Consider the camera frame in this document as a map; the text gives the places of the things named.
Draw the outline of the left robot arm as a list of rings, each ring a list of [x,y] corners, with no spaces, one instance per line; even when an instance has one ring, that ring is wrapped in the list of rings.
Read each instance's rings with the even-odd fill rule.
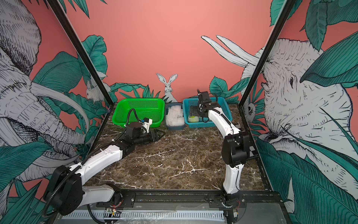
[[[98,188],[85,188],[84,185],[97,173],[130,155],[137,146],[157,142],[161,139],[158,130],[151,130],[151,117],[140,119],[136,109],[129,110],[127,118],[135,116],[135,121],[126,121],[124,131],[105,149],[92,153],[82,162],[70,167],[55,169],[43,195],[46,202],[41,217],[49,218],[56,214],[63,216],[72,213],[78,207],[92,203],[109,202],[115,190],[103,185]]]

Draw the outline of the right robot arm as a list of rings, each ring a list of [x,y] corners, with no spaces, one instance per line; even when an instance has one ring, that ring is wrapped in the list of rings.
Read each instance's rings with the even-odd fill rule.
[[[226,164],[225,179],[222,185],[222,203],[227,208],[238,209],[242,203],[240,177],[250,156],[250,137],[237,128],[224,114],[218,97],[215,102],[207,91],[197,91],[198,104],[190,107],[190,115],[208,118],[223,136],[222,159]]]

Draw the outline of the grey bin of foam nets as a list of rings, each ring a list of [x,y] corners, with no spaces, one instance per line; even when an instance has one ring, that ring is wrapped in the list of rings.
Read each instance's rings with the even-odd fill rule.
[[[177,131],[185,128],[182,103],[169,103],[165,108],[165,123],[168,130]]]

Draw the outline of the green plastic basket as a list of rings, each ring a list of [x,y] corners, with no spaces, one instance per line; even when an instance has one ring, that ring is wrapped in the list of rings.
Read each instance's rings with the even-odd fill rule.
[[[135,109],[140,120],[152,119],[150,127],[159,127],[164,119],[165,102],[158,98],[130,98],[121,100],[114,111],[112,123],[125,127],[127,116],[131,109]]]

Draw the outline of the checkerboard calibration board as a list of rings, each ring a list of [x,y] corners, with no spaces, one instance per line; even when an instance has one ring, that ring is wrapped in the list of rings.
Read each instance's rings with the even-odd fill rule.
[[[238,129],[240,129],[240,131],[242,131],[242,132],[246,131],[245,128],[242,127],[240,124],[237,124],[236,127]],[[253,139],[251,138],[250,133],[248,133],[248,135],[249,135],[249,157],[248,157],[248,160],[251,160],[251,159],[255,159],[258,157],[258,152],[254,146]]]

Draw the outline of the black front frame rail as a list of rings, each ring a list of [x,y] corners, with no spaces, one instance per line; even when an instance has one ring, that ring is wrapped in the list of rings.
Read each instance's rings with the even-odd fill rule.
[[[241,190],[227,194],[222,190],[123,189],[121,208],[133,208],[138,203],[206,203],[210,208],[244,208],[248,203],[283,203],[279,193]]]

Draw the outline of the black frame post left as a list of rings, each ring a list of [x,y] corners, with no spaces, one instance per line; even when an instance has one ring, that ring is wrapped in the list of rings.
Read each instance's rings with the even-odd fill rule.
[[[82,42],[79,40],[78,35],[76,34],[73,26],[71,25],[70,21],[68,20],[64,10],[62,9],[59,1],[49,0],[47,1],[49,6],[51,7],[52,11],[54,12],[56,18],[60,22],[62,28],[66,32],[68,38],[72,42],[73,46],[75,47],[77,53],[79,54],[80,58],[82,59],[85,67],[95,80],[98,88],[100,89],[101,93],[103,94],[105,100],[109,103],[110,107],[113,107],[114,102],[110,97],[108,91],[106,90],[102,80],[100,79],[95,66],[93,65],[89,55],[87,54]]]

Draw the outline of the black frame post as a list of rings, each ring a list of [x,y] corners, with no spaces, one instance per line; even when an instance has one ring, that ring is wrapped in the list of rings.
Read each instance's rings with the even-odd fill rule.
[[[102,80],[100,79],[95,66],[93,65],[89,55],[87,54],[82,42],[79,40],[78,35],[76,34],[73,26],[71,25],[70,21],[68,20],[64,10],[62,9],[59,1],[49,0],[47,1],[49,6],[51,7],[52,11],[54,12],[56,18],[60,22],[62,28],[66,32],[68,38],[72,42],[73,46],[75,47],[77,53],[79,54],[80,58],[82,59],[85,67],[95,80],[98,88],[100,89],[101,93],[103,94],[105,100],[109,103],[110,107],[113,107],[114,102],[110,97],[108,91],[106,90]]]
[[[271,53],[272,48],[275,45],[276,40],[278,39],[278,36],[281,33],[281,30],[284,26],[284,24],[286,23],[286,20],[291,12],[291,10],[293,9],[293,6],[295,4],[296,1],[294,0],[289,0],[289,1],[285,1],[285,4],[280,12],[280,15],[277,19],[277,22],[275,24],[275,27],[273,28],[271,35],[267,41],[267,44],[262,52],[262,55],[259,59],[258,64],[255,66],[255,70],[253,72],[253,75],[248,83],[248,86],[244,92],[244,95],[242,96],[242,99],[239,103],[238,108],[242,109],[244,107],[244,103],[246,102],[247,98],[249,97],[249,93],[252,90],[252,88],[254,87],[254,84],[258,78],[258,76],[261,74],[262,69],[268,59],[268,56]]]

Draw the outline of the black frame post right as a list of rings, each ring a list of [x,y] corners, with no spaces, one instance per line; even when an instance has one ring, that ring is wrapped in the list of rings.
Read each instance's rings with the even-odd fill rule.
[[[248,83],[248,86],[244,92],[244,95],[242,96],[242,99],[239,103],[238,108],[242,109],[244,107],[244,103],[246,102],[247,98],[249,97],[249,93],[252,90],[252,88],[254,87],[254,84],[258,78],[258,76],[261,74],[262,69],[268,59],[268,56],[271,53],[272,48],[275,45],[276,40],[278,39],[278,36],[281,33],[281,30],[284,26],[284,24],[286,23],[286,20],[291,12],[291,10],[293,9],[293,6],[295,4],[296,1],[294,0],[289,0],[289,1],[285,1],[285,4],[280,12],[280,15],[277,19],[277,22],[275,24],[275,27],[273,28],[271,35],[267,41],[267,44],[262,52],[262,55],[259,59],[258,64],[255,66],[255,70],[253,72],[253,75]]]

